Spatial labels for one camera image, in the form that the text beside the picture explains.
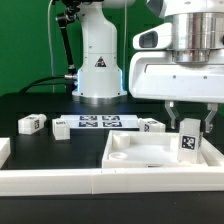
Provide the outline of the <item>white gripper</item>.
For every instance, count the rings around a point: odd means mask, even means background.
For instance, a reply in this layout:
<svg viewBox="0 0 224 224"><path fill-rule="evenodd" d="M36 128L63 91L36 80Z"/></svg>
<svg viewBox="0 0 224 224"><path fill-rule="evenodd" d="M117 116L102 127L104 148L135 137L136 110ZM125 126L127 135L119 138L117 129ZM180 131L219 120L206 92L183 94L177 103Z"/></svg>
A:
<svg viewBox="0 0 224 224"><path fill-rule="evenodd" d="M176 63L170 23L164 23L133 38L137 53L129 68L129 91L135 98L167 100L165 109L171 128L179 117L174 101L209 103L205 132L213 129L213 118L224 103L224 49L211 50L207 62Z"/></svg>

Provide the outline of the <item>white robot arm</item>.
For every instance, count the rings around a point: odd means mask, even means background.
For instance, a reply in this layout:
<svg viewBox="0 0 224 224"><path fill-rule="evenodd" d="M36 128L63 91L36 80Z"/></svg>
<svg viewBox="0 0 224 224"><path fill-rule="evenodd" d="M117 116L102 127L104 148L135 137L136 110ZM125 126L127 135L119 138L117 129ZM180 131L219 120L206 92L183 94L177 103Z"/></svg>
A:
<svg viewBox="0 0 224 224"><path fill-rule="evenodd" d="M73 96L111 101L126 94L117 65L117 30L102 12L136 0L55 0L65 5L57 16L64 41ZM138 51L129 68L135 98L163 100L172 120L176 101L203 102L210 113L205 130L224 103L224 0L146 0L164 23L133 38Z"/></svg>

